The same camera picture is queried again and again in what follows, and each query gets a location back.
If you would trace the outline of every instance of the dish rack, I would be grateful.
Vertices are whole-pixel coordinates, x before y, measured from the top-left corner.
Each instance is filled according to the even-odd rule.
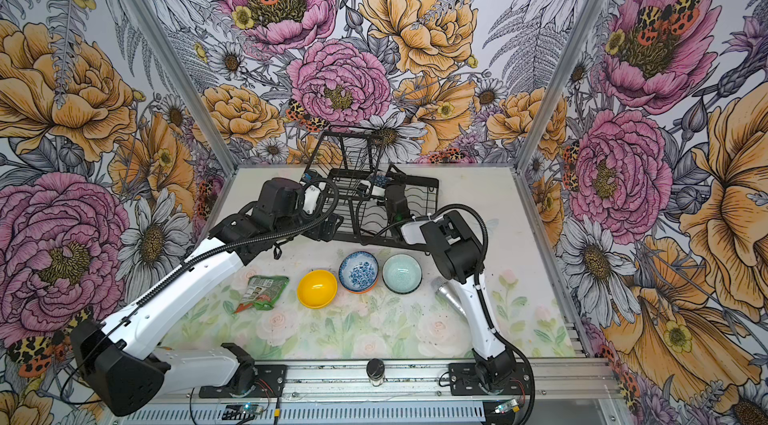
[[[440,182],[430,177],[407,175],[391,163],[387,166],[382,146],[385,139],[376,132],[360,127],[322,132],[304,169],[305,176],[318,174],[331,179],[339,188],[335,213],[344,221],[333,236],[335,240],[426,251],[423,244],[405,243],[398,227],[377,234],[411,215],[434,213],[438,208]],[[404,212],[402,203],[398,210],[392,210],[394,201],[385,196],[387,188],[392,186],[403,187],[408,213]],[[398,188],[393,189],[392,192],[397,193],[391,195],[400,194]],[[328,206],[329,201],[324,200],[323,210]]]

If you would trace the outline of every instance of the table surface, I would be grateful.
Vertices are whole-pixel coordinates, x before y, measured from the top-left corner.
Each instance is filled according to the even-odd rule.
[[[485,275],[501,333],[529,357],[573,356],[511,172],[459,166],[401,169],[439,179],[439,206],[464,203],[485,219],[490,234]],[[300,174],[296,167],[241,169],[219,218],[256,200],[264,181],[277,176],[298,180]],[[362,249],[379,266],[391,255],[408,253],[422,267],[421,286],[397,295],[379,280],[365,294],[339,286],[331,305],[320,310],[298,302],[296,286],[306,273],[325,269],[336,275],[343,258]],[[251,308],[234,314],[253,275],[285,275],[290,283],[273,311]],[[438,277],[434,261],[420,251],[297,237],[283,246],[280,260],[264,252],[223,281],[171,328],[162,344],[188,350],[234,342],[260,360],[471,357],[466,319],[435,296],[432,283]]]

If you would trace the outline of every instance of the green snack bag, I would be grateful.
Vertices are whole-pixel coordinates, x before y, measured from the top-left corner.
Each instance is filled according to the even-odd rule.
[[[235,313],[254,307],[256,310],[272,310],[288,285],[288,277],[255,275],[248,280],[248,288],[237,305]]]

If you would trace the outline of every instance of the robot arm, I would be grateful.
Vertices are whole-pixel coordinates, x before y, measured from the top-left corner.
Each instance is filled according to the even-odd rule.
[[[324,184],[302,186],[287,179],[265,182],[257,202],[217,224],[185,263],[155,287],[100,324],[84,321],[72,331],[82,378],[115,415],[140,409],[158,393],[203,385],[228,387],[233,395],[249,390],[254,361],[235,344],[223,343],[211,351],[168,351],[157,343],[202,297],[259,253],[275,247],[275,257],[279,257],[279,245],[284,243],[279,240],[290,240],[298,233],[331,240],[342,219],[332,213],[337,197],[321,213],[325,188]],[[305,197],[312,200],[305,203]],[[465,206],[441,211],[448,208],[476,215]],[[487,392],[499,392],[517,366],[516,349],[498,334],[487,306],[484,226],[481,244],[461,214],[453,210],[438,213],[434,219],[410,221],[400,233],[409,244],[426,244],[443,277],[458,283],[456,291],[467,312],[479,382]],[[221,251],[224,247],[230,250]]]

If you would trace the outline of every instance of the blue floral bowl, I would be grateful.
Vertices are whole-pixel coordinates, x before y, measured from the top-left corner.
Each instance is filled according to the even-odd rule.
[[[367,251],[356,251],[348,255],[339,267],[339,281],[352,293],[369,291],[378,279],[379,263]]]

